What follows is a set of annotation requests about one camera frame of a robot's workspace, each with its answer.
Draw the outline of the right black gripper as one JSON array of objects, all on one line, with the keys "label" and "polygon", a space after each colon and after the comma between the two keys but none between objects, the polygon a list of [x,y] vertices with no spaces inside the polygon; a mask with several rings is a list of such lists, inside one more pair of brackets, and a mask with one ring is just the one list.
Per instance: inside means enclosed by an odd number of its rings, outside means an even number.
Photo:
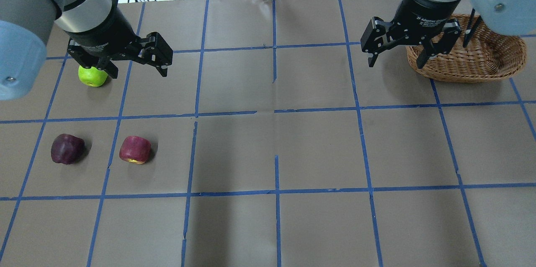
[{"label": "right black gripper", "polygon": [[450,16],[457,1],[402,0],[391,22],[372,17],[361,37],[361,50],[368,54],[368,67],[373,67],[379,54],[399,45],[417,45],[422,37],[430,39],[442,31],[438,42],[423,42],[417,58],[422,69],[431,57],[448,54],[461,35],[459,21]]}]

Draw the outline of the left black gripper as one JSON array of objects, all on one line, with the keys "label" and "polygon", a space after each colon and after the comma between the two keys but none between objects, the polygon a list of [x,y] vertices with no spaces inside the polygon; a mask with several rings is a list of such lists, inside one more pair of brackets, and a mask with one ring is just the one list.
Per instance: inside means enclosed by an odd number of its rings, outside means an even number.
[{"label": "left black gripper", "polygon": [[145,38],[137,36],[122,11],[111,11],[103,23],[85,32],[69,32],[67,53],[83,68],[95,67],[117,79],[119,70],[111,57],[131,56],[132,61],[155,67],[162,77],[168,76],[173,63],[173,50],[158,32]]}]

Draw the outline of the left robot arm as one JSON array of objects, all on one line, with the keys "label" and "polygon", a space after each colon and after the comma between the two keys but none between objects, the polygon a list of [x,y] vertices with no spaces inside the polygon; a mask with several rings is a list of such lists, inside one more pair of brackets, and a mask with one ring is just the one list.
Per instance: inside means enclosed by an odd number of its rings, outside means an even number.
[{"label": "left robot arm", "polygon": [[139,37],[118,8],[118,0],[1,0],[1,99],[24,97],[46,60],[53,25],[69,36],[67,54],[102,80],[117,78],[114,61],[155,67],[162,77],[173,50],[161,34]]}]

